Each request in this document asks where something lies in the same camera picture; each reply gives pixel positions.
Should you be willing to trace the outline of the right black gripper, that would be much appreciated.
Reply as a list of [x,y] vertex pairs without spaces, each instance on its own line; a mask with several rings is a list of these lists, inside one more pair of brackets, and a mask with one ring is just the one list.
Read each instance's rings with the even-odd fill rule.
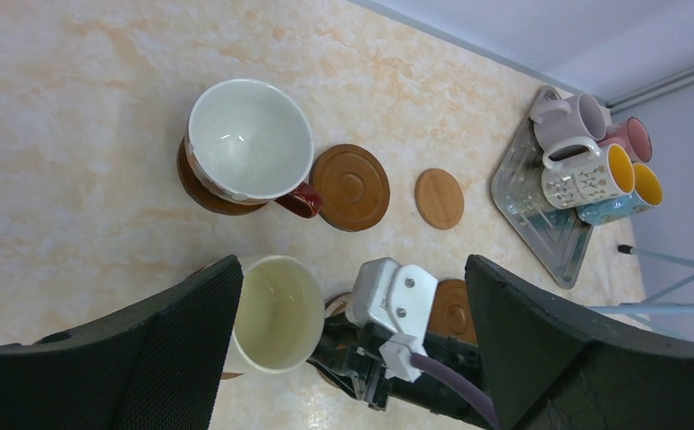
[[373,410],[384,411],[390,398],[403,400],[433,414],[488,427],[489,422],[452,388],[423,373],[413,383],[388,377],[379,346],[391,332],[374,323],[359,327],[345,313],[325,319],[321,339],[307,363],[326,382]]

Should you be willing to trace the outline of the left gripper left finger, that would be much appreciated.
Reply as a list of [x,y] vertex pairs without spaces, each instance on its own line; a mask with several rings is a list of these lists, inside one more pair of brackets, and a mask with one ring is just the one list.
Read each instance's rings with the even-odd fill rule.
[[244,275],[229,255],[154,296],[0,346],[0,429],[205,429]]

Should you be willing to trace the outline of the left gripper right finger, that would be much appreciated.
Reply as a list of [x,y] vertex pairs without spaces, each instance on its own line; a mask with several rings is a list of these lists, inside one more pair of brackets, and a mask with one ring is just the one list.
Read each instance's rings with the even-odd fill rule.
[[467,295],[504,429],[694,429],[694,342],[618,322],[472,254]]

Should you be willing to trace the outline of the cream ribbed mug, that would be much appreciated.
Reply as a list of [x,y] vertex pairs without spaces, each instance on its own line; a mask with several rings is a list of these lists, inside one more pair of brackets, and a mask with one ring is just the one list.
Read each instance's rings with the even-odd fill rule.
[[290,372],[310,357],[323,333],[319,281],[290,256],[248,256],[239,262],[243,285],[223,372]]

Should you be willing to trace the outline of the light blue music stand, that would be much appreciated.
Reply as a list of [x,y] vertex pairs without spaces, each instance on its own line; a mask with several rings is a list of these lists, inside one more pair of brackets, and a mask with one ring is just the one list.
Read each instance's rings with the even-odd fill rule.
[[[694,269],[694,260],[683,257],[644,250],[632,245],[618,245],[617,250],[621,254],[649,257],[659,261],[669,262],[675,265],[680,265],[683,267]],[[685,277],[673,283],[671,286],[664,288],[661,291],[658,291],[657,293],[654,293],[652,296],[649,296],[643,299],[642,301],[619,303],[618,305],[591,305],[588,307],[588,309],[599,314],[624,315],[637,323],[645,325],[653,331],[659,332],[669,337],[682,339],[682,336],[680,334],[675,334],[673,331],[665,329],[663,326],[656,324],[646,318],[643,318],[642,314],[694,315],[694,303],[674,303],[663,301],[664,297],[671,295],[673,292],[676,292],[681,288],[684,288],[692,282],[694,282],[694,273],[689,275],[688,277]]]

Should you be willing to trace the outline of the dark wooden coaster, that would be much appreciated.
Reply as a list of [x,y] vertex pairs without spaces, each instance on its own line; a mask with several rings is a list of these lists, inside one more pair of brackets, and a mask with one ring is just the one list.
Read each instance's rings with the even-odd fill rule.
[[227,216],[242,216],[262,209],[265,203],[243,205],[228,202],[207,190],[194,175],[185,153],[184,140],[176,154],[176,170],[184,191],[207,211]]
[[[343,314],[350,297],[350,292],[344,292],[330,298],[325,304],[325,317],[329,318],[336,314]],[[326,384],[334,387],[335,389],[339,389],[339,386],[329,379],[321,369],[317,368],[316,371]]]
[[222,380],[230,380],[230,379],[237,378],[239,376],[243,376],[243,374],[223,372],[221,375],[221,379]]
[[323,199],[322,218],[342,231],[372,228],[389,208],[390,183],[383,165],[354,144],[337,144],[322,152],[313,164],[310,184]]
[[464,280],[445,279],[438,283],[427,330],[478,343]]

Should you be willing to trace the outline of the light wooden coaster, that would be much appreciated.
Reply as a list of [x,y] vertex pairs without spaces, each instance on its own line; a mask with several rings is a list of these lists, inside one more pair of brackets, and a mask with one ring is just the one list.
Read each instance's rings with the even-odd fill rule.
[[457,179],[440,168],[426,169],[416,180],[416,207],[433,228],[448,230],[461,221],[465,199]]

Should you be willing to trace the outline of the floral mug yellow inside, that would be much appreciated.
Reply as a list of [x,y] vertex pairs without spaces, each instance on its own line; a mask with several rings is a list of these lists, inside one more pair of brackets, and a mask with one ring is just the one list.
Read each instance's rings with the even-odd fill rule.
[[569,209],[630,194],[636,174],[617,143],[601,147],[588,137],[557,142],[543,154],[541,189],[557,209]]

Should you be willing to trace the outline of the blue butterfly mug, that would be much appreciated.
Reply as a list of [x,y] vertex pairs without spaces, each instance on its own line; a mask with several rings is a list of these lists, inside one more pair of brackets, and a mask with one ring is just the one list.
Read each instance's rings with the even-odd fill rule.
[[632,193],[579,206],[578,217],[589,225],[601,226],[660,206],[664,191],[655,172],[641,162],[634,163],[633,167],[636,184]]

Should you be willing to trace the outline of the white and brown cup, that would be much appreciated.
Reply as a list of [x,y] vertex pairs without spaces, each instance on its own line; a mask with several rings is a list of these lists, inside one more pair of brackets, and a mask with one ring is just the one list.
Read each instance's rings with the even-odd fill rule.
[[216,83],[193,102],[183,154],[201,187],[244,207],[275,202],[311,219],[323,199],[307,181],[313,130],[284,91],[254,79]]

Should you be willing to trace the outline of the pink mug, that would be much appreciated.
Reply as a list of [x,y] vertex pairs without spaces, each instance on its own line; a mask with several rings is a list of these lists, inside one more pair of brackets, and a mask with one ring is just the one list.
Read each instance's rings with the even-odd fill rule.
[[632,162],[648,163],[652,159],[653,146],[644,124],[636,117],[627,118],[606,128],[605,137],[598,142],[604,148],[611,144],[620,145]]

